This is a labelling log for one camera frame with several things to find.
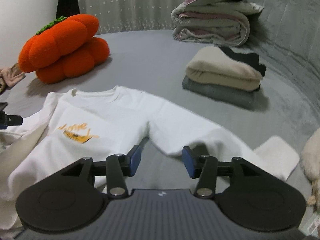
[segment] orange cushion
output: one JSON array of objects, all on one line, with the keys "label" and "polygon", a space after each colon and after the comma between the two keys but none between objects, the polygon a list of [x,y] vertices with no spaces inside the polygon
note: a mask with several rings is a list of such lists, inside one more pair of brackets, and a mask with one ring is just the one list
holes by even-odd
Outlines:
[{"label": "orange cushion", "polygon": [[86,74],[94,66],[104,62],[110,54],[107,42],[101,38],[91,38],[76,51],[61,57],[53,64],[36,71],[37,77],[46,84],[53,84]]},{"label": "orange cushion", "polygon": [[26,42],[18,59],[20,69],[33,72],[53,64],[82,46],[95,35],[98,28],[99,21],[92,15],[68,17]]}]

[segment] folded blanket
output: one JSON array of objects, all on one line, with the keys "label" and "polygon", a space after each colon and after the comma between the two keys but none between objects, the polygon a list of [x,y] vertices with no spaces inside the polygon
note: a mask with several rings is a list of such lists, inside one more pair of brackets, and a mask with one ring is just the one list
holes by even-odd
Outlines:
[{"label": "folded blanket", "polygon": [[182,82],[183,89],[190,90],[200,95],[217,101],[230,103],[246,109],[253,109],[256,92],[247,92],[240,89],[229,88],[213,84],[200,84],[185,76]]},{"label": "folded blanket", "polygon": [[171,13],[177,26],[173,37],[178,41],[197,41],[224,46],[240,46],[250,33],[247,15],[261,12],[255,3],[218,2],[206,6],[186,6],[182,3]]},{"label": "folded blanket", "polygon": [[6,86],[14,87],[24,77],[25,73],[20,70],[18,63],[12,67],[0,69],[0,93],[4,91]]},{"label": "folded blanket", "polygon": [[265,71],[257,54],[240,54],[229,48],[208,46],[199,50],[187,64],[186,74],[197,83],[253,91],[259,88]]}]

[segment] beige plush toy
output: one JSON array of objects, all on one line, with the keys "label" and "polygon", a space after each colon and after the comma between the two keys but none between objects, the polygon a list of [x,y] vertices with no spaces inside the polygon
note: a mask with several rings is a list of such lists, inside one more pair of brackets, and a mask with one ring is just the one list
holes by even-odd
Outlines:
[{"label": "beige plush toy", "polygon": [[320,209],[320,128],[309,138],[301,153],[301,164],[312,184],[312,195],[309,205]]}]

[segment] curtain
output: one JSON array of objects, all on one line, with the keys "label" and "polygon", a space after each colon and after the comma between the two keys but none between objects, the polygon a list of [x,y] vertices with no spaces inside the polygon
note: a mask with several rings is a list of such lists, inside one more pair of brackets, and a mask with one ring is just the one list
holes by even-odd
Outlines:
[{"label": "curtain", "polygon": [[171,12],[184,0],[79,0],[80,13],[95,15],[97,34],[172,29]]}]

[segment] stack of bedding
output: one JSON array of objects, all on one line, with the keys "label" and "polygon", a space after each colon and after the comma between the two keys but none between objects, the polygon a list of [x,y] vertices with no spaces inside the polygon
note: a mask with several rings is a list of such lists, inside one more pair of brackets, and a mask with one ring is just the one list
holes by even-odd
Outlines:
[{"label": "stack of bedding", "polygon": [[188,63],[182,87],[209,98],[252,109],[266,72],[255,53],[227,47],[202,48]]},{"label": "stack of bedding", "polygon": [[245,0],[185,0],[171,14],[172,35],[178,41],[240,46],[250,34],[247,16],[262,9]]}]

